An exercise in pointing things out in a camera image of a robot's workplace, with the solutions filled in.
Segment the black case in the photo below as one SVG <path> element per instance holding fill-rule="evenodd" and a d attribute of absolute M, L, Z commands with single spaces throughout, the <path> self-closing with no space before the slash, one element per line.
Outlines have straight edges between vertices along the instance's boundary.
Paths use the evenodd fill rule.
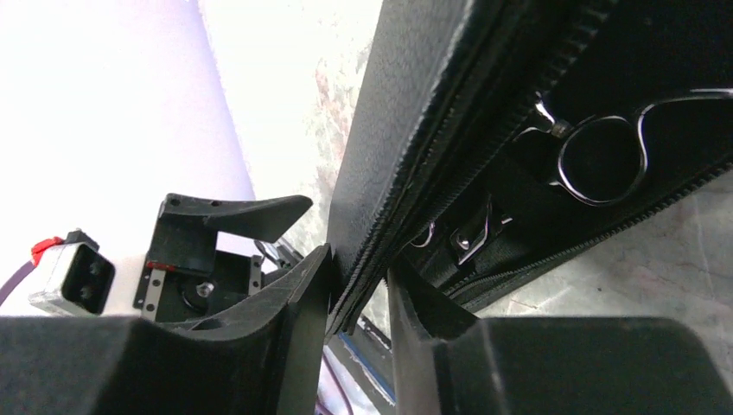
<path fill-rule="evenodd" d="M 649 117 L 647 174 L 613 206 L 548 186 L 554 144 L 515 140 L 538 97 L 577 125 L 700 88 L 733 88 L 733 2 L 385 0 L 331 203 L 329 330 L 394 261 L 478 310 L 721 175 L 731 99 Z M 459 265 L 488 215 L 513 220 Z"/>

